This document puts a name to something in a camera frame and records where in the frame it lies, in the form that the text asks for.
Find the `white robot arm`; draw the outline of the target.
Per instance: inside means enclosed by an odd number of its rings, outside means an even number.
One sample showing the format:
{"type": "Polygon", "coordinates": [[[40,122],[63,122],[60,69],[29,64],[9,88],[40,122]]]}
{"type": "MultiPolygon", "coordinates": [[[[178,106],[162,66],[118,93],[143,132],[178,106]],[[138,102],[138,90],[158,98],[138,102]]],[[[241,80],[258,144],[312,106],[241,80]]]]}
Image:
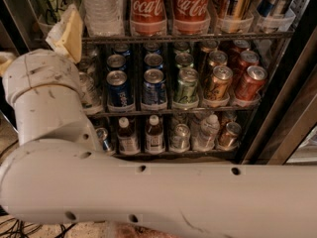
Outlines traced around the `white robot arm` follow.
{"type": "Polygon", "coordinates": [[[183,238],[317,238],[317,168],[109,157],[77,93],[52,79],[67,67],[40,49],[4,74],[20,140],[1,168],[9,214],[45,224],[130,222],[183,238]]]}

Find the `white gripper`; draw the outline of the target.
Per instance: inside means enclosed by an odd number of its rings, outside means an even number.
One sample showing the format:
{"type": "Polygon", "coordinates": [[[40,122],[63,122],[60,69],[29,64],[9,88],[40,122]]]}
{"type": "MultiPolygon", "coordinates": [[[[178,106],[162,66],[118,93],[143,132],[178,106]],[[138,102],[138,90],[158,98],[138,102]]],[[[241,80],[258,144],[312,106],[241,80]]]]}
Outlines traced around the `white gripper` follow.
{"type": "Polygon", "coordinates": [[[47,85],[65,86],[81,94],[79,72],[74,63],[81,60],[82,32],[80,14],[70,4],[46,37],[53,51],[38,49],[18,58],[13,53],[0,52],[0,76],[3,76],[6,101],[13,105],[28,90],[47,85]]]}

